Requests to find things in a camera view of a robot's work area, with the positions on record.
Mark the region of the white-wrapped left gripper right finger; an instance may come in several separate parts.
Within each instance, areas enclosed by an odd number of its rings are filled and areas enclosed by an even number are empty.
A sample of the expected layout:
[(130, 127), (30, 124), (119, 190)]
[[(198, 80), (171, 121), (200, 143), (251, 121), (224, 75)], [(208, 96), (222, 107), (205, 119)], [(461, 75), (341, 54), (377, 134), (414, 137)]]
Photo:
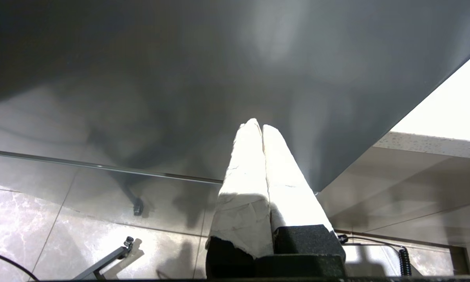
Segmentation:
[(275, 254), (344, 255), (330, 220), (282, 134), (264, 125), (262, 141)]

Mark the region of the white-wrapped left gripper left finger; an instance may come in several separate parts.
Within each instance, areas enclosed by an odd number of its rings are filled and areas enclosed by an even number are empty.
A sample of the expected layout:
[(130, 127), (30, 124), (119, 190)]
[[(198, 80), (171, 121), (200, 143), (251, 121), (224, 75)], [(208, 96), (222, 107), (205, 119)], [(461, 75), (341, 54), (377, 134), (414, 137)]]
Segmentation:
[(240, 125), (206, 243), (207, 278), (255, 277), (255, 262), (274, 253), (262, 131)]

